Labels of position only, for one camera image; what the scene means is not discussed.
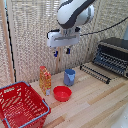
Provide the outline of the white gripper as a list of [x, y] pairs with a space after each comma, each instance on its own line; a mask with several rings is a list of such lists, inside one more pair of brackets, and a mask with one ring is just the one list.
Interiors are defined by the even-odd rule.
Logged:
[[[51, 30], [47, 33], [47, 46], [54, 48], [54, 57], [58, 56], [58, 50], [56, 47], [74, 45], [79, 42], [80, 35], [78, 32], [72, 35], [63, 35], [59, 29]], [[71, 46], [67, 48], [66, 54], [70, 54]]]

